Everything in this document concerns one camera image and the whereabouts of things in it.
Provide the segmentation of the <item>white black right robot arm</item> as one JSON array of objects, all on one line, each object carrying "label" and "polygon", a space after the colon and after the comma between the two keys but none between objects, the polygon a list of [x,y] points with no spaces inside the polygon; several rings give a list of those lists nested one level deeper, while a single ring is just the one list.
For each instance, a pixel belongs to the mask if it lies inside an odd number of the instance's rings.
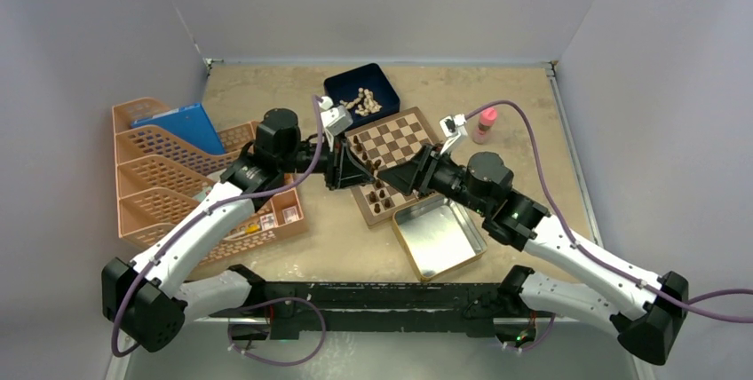
[{"label": "white black right robot arm", "polygon": [[480,152],[460,165],[437,147],[424,145],[408,161],[377,176],[403,194],[437,193],[461,204],[482,216],[483,230],[495,241],[578,280],[566,285],[516,267],[509,285],[498,292],[506,313],[519,315],[529,308],[562,314],[602,329],[647,363],[667,362],[687,316],[670,300],[687,301],[687,279],[640,268],[574,233],[561,216],[513,188],[514,174],[498,154]]}]

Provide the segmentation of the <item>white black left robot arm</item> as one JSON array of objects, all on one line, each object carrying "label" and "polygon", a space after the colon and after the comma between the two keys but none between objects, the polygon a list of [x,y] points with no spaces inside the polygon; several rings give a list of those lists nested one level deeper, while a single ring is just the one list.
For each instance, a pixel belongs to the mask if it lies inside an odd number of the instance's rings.
[{"label": "white black left robot arm", "polygon": [[[233,307],[241,316],[262,311],[265,293],[236,271],[208,281],[187,276],[234,228],[275,195],[321,174],[329,190],[362,186],[375,177],[354,154],[345,131],[352,125],[342,106],[315,104],[315,141],[302,139],[295,112],[265,113],[255,137],[224,170],[219,182],[177,226],[130,261],[111,259],[101,271],[102,312],[112,321],[111,353],[122,358],[143,347],[157,352],[182,326]],[[122,350],[120,334],[134,347]]]}]

